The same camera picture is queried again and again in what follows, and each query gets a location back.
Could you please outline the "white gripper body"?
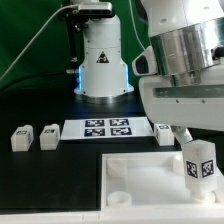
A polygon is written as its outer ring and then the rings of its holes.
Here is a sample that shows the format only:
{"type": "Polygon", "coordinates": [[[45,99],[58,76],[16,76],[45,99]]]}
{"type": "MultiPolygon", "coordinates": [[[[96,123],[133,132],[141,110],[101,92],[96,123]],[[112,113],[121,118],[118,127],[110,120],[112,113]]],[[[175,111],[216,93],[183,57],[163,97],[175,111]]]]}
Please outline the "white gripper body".
{"type": "Polygon", "coordinates": [[[150,121],[224,131],[224,59],[201,71],[201,82],[189,86],[174,87],[168,76],[156,74],[151,46],[133,60],[132,68],[140,76],[140,96],[150,121]]]}

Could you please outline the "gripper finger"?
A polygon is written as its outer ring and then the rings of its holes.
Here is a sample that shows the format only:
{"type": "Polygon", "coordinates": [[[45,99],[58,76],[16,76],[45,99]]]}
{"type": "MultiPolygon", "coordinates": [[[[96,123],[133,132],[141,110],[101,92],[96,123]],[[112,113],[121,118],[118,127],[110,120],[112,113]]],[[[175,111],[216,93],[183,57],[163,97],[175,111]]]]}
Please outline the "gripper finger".
{"type": "Polygon", "coordinates": [[[177,142],[183,146],[184,144],[193,140],[189,130],[186,127],[172,126],[171,130],[176,138],[177,142]]]}

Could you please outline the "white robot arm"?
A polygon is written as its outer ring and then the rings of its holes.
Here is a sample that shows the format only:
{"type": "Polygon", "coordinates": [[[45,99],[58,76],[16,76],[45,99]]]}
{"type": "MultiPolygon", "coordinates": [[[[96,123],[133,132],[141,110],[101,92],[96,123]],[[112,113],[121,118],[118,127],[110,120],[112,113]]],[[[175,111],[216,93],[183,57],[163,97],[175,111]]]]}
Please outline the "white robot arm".
{"type": "Polygon", "coordinates": [[[222,0],[71,0],[82,19],[78,94],[139,91],[145,115],[171,126],[224,131],[222,0]]]}

